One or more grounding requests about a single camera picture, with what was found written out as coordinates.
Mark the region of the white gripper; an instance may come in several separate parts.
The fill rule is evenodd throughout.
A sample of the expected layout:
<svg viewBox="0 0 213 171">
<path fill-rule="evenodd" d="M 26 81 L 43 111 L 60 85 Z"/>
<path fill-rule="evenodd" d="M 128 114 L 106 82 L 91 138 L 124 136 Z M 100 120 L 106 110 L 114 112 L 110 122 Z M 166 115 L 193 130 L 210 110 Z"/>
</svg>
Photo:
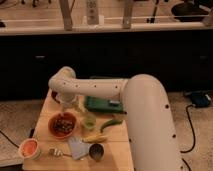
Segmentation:
<svg viewBox="0 0 213 171">
<path fill-rule="evenodd" d="M 79 107 L 78 96 L 75 94 L 65 95 L 58 93 L 56 95 L 56 100 L 59 102 L 61 106 L 62 114 L 64 114 L 70 108 L 77 109 Z"/>
</svg>

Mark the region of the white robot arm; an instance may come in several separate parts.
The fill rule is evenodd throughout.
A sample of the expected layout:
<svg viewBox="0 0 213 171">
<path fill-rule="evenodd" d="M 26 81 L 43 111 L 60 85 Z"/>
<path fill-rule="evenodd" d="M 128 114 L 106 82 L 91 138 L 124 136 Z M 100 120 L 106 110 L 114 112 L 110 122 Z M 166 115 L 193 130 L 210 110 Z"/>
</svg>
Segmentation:
<svg viewBox="0 0 213 171">
<path fill-rule="evenodd" d="M 63 105 L 77 94 L 121 102 L 135 171 L 183 171 L 168 96 L 155 77 L 78 79 L 65 66 L 49 79 L 48 86 Z"/>
</svg>

